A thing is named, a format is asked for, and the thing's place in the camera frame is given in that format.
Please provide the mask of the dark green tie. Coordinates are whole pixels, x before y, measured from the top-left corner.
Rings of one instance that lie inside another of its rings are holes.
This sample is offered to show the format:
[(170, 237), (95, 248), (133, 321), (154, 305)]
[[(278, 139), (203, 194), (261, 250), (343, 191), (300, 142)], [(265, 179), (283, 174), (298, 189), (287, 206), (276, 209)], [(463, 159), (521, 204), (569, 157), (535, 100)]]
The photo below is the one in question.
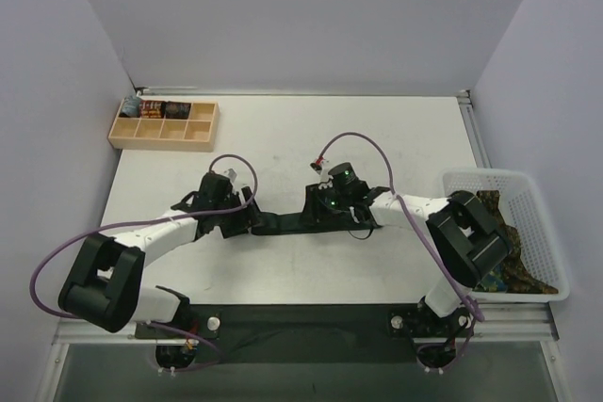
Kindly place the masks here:
[(277, 215), (263, 213), (259, 225), (251, 227), (250, 233), (256, 236), (279, 236), (292, 234), (314, 234), (371, 231), (379, 229), (371, 220), (355, 222), (350, 214), (324, 217), (318, 220), (304, 217), (301, 213)]

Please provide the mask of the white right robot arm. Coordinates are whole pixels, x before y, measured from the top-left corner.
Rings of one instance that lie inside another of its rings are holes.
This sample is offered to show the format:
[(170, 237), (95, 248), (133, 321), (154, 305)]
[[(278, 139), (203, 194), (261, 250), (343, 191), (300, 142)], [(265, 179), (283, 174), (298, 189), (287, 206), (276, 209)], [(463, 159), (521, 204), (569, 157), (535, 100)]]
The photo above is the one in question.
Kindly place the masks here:
[(310, 164), (318, 183), (307, 187), (304, 222), (333, 231), (406, 228), (434, 259), (440, 281), (424, 297), (417, 315), (422, 331), (441, 334), (451, 314), (465, 307), (478, 321), (484, 315), (470, 293), (511, 252), (512, 244), (484, 204), (468, 191), (445, 198), (401, 195), (393, 187), (372, 187), (360, 180), (351, 163)]

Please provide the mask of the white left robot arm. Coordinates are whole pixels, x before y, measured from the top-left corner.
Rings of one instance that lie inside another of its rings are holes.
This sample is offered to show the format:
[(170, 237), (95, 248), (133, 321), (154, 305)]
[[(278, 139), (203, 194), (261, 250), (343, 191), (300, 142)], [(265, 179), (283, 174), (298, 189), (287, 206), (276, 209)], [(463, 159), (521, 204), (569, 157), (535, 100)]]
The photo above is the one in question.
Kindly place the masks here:
[(236, 228), (248, 219), (257, 188), (236, 190), (235, 178), (233, 170), (209, 171), (197, 190), (150, 223), (115, 235), (88, 234), (59, 292), (59, 308), (109, 332), (139, 322), (156, 323), (171, 338), (184, 335), (193, 324), (189, 298), (145, 285), (143, 270), (217, 227)]

